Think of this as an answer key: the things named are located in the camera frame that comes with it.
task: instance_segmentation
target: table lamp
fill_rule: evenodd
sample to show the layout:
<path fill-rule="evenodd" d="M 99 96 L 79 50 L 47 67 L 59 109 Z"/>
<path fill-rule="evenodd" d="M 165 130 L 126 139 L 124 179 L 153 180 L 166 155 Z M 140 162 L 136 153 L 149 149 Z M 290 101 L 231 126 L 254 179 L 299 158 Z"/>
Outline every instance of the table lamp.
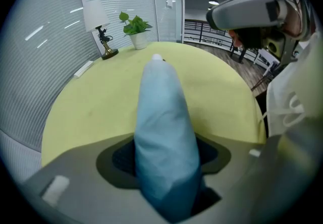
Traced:
<path fill-rule="evenodd" d="M 106 29 L 101 30 L 101 28 L 109 24 L 109 19 L 105 14 L 101 1 L 94 0 L 86 2 L 83 6 L 83 15 L 86 32 L 92 32 L 96 29 L 99 31 L 98 38 L 105 48 L 105 53 L 101 56 L 101 58 L 106 60 L 118 54 L 118 49 L 111 49 L 107 45 L 107 42 L 112 40 L 113 37 L 104 35 Z"/>

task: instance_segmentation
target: white lampshade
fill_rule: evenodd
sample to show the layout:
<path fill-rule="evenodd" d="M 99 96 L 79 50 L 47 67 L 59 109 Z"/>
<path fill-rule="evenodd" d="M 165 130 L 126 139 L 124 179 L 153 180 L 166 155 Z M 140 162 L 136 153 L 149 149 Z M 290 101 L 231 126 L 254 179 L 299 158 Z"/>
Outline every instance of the white lampshade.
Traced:
<path fill-rule="evenodd" d="M 109 24 L 103 5 L 100 0 L 86 2 L 83 6 L 83 15 L 86 32 L 94 31 L 98 26 Z"/>

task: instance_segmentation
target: wooden floor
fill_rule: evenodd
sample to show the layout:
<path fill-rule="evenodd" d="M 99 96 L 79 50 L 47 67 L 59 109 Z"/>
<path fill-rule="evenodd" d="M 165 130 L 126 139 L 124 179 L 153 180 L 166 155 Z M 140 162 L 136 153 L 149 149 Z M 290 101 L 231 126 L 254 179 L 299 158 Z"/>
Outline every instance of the wooden floor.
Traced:
<path fill-rule="evenodd" d="M 265 69 L 260 67 L 259 65 L 254 65 L 253 62 L 249 61 L 248 59 L 244 58 L 243 64 L 237 63 L 230 58 L 230 52 L 204 45 L 204 44 L 196 44 L 196 43 L 189 43 L 185 42 L 185 44 L 203 49 L 204 51 L 210 52 L 214 54 L 216 57 L 220 58 L 228 65 L 230 65 L 241 77 L 244 81 L 248 84 L 249 88 L 252 88 L 258 80 L 262 78 L 262 75 L 265 72 Z M 258 86 L 254 91 L 253 95 L 257 96 L 263 91 L 267 90 L 268 82 L 263 82 L 260 86 Z"/>

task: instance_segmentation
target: table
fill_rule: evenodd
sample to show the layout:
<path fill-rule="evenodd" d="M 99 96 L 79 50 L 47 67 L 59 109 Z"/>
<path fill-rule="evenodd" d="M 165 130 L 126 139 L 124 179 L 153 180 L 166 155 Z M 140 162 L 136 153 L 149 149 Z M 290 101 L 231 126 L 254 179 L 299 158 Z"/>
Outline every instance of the table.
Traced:
<path fill-rule="evenodd" d="M 252 92 L 213 54 L 172 42 L 119 51 L 111 59 L 97 59 L 55 100 L 43 133 L 43 166 L 71 148 L 134 132 L 141 75 L 154 53 L 175 67 L 195 132 L 206 138 L 265 142 L 261 111 Z"/>

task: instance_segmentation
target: potted plant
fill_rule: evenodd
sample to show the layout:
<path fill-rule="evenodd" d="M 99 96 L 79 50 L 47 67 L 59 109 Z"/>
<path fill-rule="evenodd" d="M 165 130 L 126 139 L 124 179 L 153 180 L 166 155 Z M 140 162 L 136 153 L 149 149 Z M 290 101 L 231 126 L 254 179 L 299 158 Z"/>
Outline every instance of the potted plant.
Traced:
<path fill-rule="evenodd" d="M 149 31 L 147 28 L 152 28 L 152 26 L 150 26 L 147 21 L 143 21 L 137 15 L 133 20 L 129 20 L 129 15 L 124 12 L 120 13 L 119 19 L 126 24 L 123 28 L 123 32 L 130 36 L 135 48 L 143 49 L 147 47 L 146 31 Z"/>

